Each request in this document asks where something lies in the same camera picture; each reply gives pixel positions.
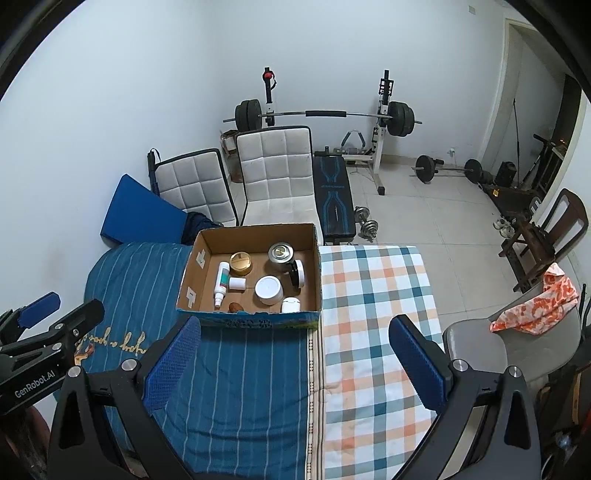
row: plaid blanket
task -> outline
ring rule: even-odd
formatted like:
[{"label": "plaid blanket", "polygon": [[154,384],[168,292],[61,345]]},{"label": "plaid blanket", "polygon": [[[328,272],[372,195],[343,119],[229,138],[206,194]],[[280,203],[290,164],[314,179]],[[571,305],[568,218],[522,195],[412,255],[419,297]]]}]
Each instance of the plaid blanket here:
[{"label": "plaid blanket", "polygon": [[416,247],[320,247],[322,261],[326,479],[389,480],[431,426],[388,341],[393,316],[405,313],[442,346],[441,327]]}]

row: open cardboard box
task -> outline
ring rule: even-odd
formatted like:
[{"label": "open cardboard box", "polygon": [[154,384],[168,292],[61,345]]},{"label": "open cardboard box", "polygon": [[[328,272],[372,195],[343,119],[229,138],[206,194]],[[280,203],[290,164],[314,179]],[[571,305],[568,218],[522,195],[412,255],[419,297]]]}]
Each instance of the open cardboard box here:
[{"label": "open cardboard box", "polygon": [[[304,264],[306,283],[300,291],[291,285],[289,275],[276,270],[268,251],[277,242],[288,242],[294,258]],[[246,291],[228,290],[219,309],[213,305],[217,269],[236,252],[247,252],[252,258],[252,271],[245,276]],[[256,282],[273,275],[281,281],[283,296],[296,297],[300,312],[281,313],[281,302],[268,306],[255,295]],[[229,313],[231,302],[239,303],[244,313]],[[320,253],[316,230],[312,223],[282,223],[278,225],[237,226],[199,232],[187,260],[177,310],[194,313],[203,325],[228,327],[318,327],[322,307],[320,284]]]}]

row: silver jar lid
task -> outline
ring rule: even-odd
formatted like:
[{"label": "silver jar lid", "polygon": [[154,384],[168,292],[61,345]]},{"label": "silver jar lid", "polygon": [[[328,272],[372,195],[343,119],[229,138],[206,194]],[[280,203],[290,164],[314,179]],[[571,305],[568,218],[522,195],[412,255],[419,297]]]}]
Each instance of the silver jar lid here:
[{"label": "silver jar lid", "polygon": [[269,260],[274,263],[289,263],[294,256],[293,247],[286,242],[279,242],[269,249]]}]

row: black weight bench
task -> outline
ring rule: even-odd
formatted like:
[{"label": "black weight bench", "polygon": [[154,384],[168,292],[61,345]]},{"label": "black weight bench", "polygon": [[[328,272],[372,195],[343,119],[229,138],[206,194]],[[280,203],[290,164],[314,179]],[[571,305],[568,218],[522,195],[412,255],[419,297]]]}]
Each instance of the black weight bench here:
[{"label": "black weight bench", "polygon": [[343,157],[314,152],[314,196],[326,243],[339,245],[355,238],[355,216],[349,176]]}]

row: white label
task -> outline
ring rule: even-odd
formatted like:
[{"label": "white label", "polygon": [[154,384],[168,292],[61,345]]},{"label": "white label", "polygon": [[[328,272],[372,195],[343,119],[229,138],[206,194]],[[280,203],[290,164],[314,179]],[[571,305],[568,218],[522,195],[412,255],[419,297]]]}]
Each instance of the white label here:
[{"label": "white label", "polygon": [[205,250],[201,250],[197,254],[197,258],[195,259],[195,261],[199,264],[201,268],[205,267]]},{"label": "white label", "polygon": [[191,287],[187,287],[187,298],[189,299],[189,308],[192,309],[195,300],[197,300],[197,294],[191,289]]}]

